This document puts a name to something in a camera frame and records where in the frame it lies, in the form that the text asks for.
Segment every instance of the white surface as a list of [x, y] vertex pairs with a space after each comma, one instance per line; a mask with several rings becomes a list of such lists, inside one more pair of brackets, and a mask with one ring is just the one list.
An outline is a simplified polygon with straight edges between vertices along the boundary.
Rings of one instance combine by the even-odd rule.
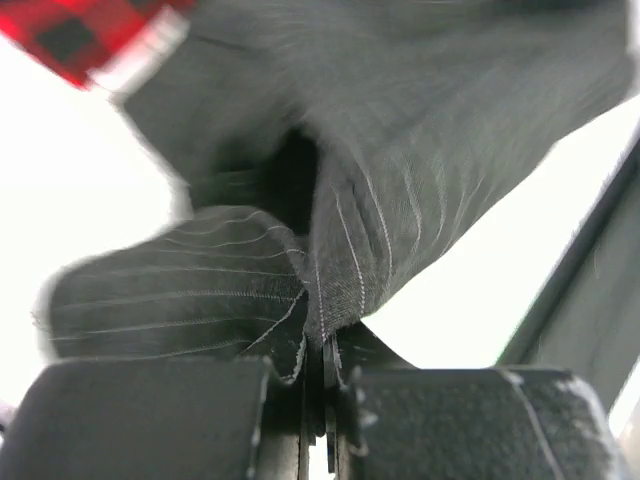
[[[139, 62], [134, 70], [148, 64], [140, 52], [132, 54]], [[0, 398], [17, 404], [46, 363], [33, 327], [46, 281], [80, 258], [153, 236], [179, 216], [182, 193], [104, 92], [71, 89], [2, 40], [0, 64], [13, 72], [0, 85]], [[114, 76], [101, 83], [122, 85]], [[634, 99], [562, 142], [449, 254], [365, 323], [422, 367], [491, 364], [615, 168], [638, 118]], [[490, 279], [486, 271], [493, 272]], [[312, 480], [327, 477], [322, 447], [312, 450], [311, 463]]]

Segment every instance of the plaid cloth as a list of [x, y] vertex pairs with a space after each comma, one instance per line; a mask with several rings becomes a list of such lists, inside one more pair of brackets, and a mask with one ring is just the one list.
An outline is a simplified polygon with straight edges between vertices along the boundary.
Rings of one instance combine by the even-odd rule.
[[0, 32], [54, 73], [82, 87], [164, 8], [192, 0], [0, 1]]

